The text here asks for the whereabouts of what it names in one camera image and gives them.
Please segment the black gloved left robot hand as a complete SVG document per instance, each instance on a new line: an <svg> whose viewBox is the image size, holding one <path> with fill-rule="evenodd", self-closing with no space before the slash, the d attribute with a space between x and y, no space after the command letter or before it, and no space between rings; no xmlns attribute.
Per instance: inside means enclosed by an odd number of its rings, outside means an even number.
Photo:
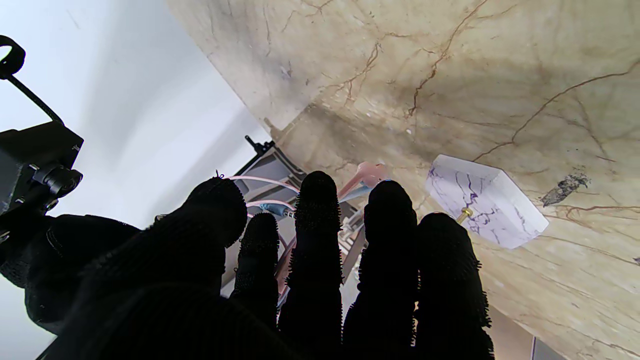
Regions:
<svg viewBox="0 0 640 360"><path fill-rule="evenodd" d="M71 250L34 288L60 315L47 360L493 360L489 302L468 232L448 214L418 219L395 181L364 210L368 246L343 315L335 182L304 178L278 309L274 216L248 217L230 178L197 186L144 230L57 219Z"/></svg>

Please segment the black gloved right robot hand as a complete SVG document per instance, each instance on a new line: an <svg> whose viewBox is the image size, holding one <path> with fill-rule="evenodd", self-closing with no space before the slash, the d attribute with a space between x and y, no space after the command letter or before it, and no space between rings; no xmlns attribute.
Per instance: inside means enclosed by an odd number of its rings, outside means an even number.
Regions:
<svg viewBox="0 0 640 360"><path fill-rule="evenodd" d="M23 289L29 319L57 335L86 267L138 232L130 224L95 215L2 215L1 275Z"/></svg>

